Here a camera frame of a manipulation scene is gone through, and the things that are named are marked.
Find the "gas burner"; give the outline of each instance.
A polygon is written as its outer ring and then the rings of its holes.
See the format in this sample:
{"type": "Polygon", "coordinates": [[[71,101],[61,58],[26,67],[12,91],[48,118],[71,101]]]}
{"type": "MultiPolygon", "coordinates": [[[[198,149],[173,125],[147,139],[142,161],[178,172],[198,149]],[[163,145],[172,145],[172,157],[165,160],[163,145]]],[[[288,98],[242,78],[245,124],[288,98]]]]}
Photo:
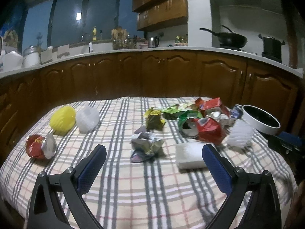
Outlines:
{"type": "Polygon", "coordinates": [[[265,57],[265,58],[274,60],[274,61],[276,61],[276,62],[282,63],[282,60],[281,60],[281,59],[278,59],[278,58],[276,58],[275,56],[272,56],[272,55],[270,55],[270,54],[266,54],[266,53],[264,53],[264,52],[262,52],[262,57],[265,57]]]}
{"type": "Polygon", "coordinates": [[[220,45],[220,48],[241,51],[239,48],[233,46],[220,45]]]}

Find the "blue and black device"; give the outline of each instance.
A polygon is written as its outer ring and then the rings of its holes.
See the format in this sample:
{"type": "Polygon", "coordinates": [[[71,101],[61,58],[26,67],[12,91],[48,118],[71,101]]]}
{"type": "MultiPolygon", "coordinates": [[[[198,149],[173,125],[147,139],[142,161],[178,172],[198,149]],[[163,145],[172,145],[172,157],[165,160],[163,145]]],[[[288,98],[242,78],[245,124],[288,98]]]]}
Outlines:
{"type": "Polygon", "coordinates": [[[218,188],[227,195],[206,229],[229,229],[247,191],[251,196],[238,229],[281,229],[281,208],[274,180],[269,171],[247,173],[233,167],[212,144],[202,148],[202,158],[218,188]]]}
{"type": "MultiPolygon", "coordinates": [[[[202,148],[202,158],[220,191],[227,195],[207,229],[229,229],[247,191],[252,191],[238,229],[281,229],[279,198],[272,175],[246,173],[233,167],[219,155],[212,144],[202,148]]],[[[63,192],[76,223],[81,229],[103,229],[87,207],[83,194],[87,193],[106,160],[106,149],[97,145],[87,158],[62,174],[40,172],[33,189],[28,229],[71,229],[57,192],[63,192]]]]}

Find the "blue gripper pad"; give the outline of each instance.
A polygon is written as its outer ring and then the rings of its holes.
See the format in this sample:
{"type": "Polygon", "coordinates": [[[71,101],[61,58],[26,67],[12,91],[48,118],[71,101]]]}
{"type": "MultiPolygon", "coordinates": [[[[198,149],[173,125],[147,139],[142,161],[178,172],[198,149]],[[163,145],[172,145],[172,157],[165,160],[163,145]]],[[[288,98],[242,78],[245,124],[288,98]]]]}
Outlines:
{"type": "Polygon", "coordinates": [[[213,147],[211,144],[206,144],[203,146],[202,159],[211,172],[220,191],[229,195],[232,192],[232,179],[223,167],[222,163],[209,148],[209,145],[213,147]]]}
{"type": "Polygon", "coordinates": [[[77,179],[77,191],[82,195],[89,192],[97,174],[99,173],[101,167],[103,166],[105,160],[106,160],[106,149],[103,145],[97,145],[96,149],[91,152],[90,155],[87,157],[89,158],[89,162],[84,167],[83,171],[79,175],[77,179]]]}

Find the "white countertop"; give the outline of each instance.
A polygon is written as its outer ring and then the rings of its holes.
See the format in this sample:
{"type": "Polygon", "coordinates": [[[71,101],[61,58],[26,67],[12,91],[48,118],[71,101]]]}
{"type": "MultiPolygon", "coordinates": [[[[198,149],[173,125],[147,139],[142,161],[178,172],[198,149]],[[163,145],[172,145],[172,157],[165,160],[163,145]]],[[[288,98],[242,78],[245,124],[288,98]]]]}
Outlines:
{"type": "Polygon", "coordinates": [[[99,55],[99,54],[107,54],[107,53],[115,53],[115,52],[117,52],[117,53],[120,53],[120,52],[147,52],[147,51],[160,51],[160,50],[199,50],[199,51],[208,51],[208,52],[227,53],[227,54],[232,54],[232,55],[236,55],[236,56],[246,57],[249,59],[258,60],[258,61],[264,62],[266,64],[270,64],[270,65],[276,66],[278,68],[281,68],[285,71],[288,71],[288,72],[298,76],[299,78],[303,78],[303,68],[292,69],[287,65],[281,64],[279,62],[276,62],[271,59],[268,59],[268,58],[265,58],[265,57],[262,57],[259,55],[255,55],[252,53],[230,50],[230,49],[223,49],[223,48],[215,48],[215,47],[188,47],[188,46],[158,47],[158,48],[149,48],[149,49],[143,49],[143,50],[141,50],[141,49],[122,49],[122,50],[84,53],[84,54],[68,56],[68,57],[64,57],[61,59],[57,59],[55,61],[52,61],[52,62],[44,64],[44,65],[36,65],[36,66],[29,67],[29,68],[21,68],[21,69],[11,70],[11,71],[7,71],[7,72],[1,72],[0,78],[14,75],[17,73],[22,73],[25,71],[44,68],[46,66],[56,64],[56,63],[59,63],[62,61],[66,61],[66,60],[70,60],[70,59],[77,59],[77,58],[86,57],[86,56],[94,56],[94,55],[99,55]]]}

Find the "table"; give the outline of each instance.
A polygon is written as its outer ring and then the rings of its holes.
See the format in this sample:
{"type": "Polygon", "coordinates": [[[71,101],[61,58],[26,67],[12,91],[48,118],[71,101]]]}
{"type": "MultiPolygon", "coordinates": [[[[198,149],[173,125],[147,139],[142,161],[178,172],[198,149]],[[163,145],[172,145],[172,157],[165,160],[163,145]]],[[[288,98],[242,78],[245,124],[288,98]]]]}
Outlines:
{"type": "MultiPolygon", "coordinates": [[[[130,163],[132,133],[144,124],[143,114],[152,106],[167,107],[194,102],[189,98],[131,98],[82,101],[70,104],[76,111],[84,106],[100,112],[100,125],[82,134],[75,125],[65,136],[54,135],[58,150],[47,166],[31,159],[25,152],[25,141],[31,134],[51,133],[49,120],[59,107],[49,111],[19,141],[0,169],[2,196],[27,219],[29,201],[37,175],[62,173],[87,157],[97,144],[107,150],[107,159],[90,191],[83,195],[86,204],[104,228],[204,228],[222,205],[221,193],[207,169],[179,172],[175,163],[175,144],[193,139],[183,138],[176,121],[167,121],[162,132],[164,156],[145,163],[130,163]]],[[[220,154],[234,166],[247,172],[269,170],[274,178],[281,208],[296,189],[291,169],[284,159],[270,150],[266,139],[257,131],[252,146],[243,150],[218,147],[220,154]]],[[[244,202],[232,224],[236,227],[249,200],[244,202]]],[[[78,228],[67,203],[59,196],[72,227],[78,228]]]]}

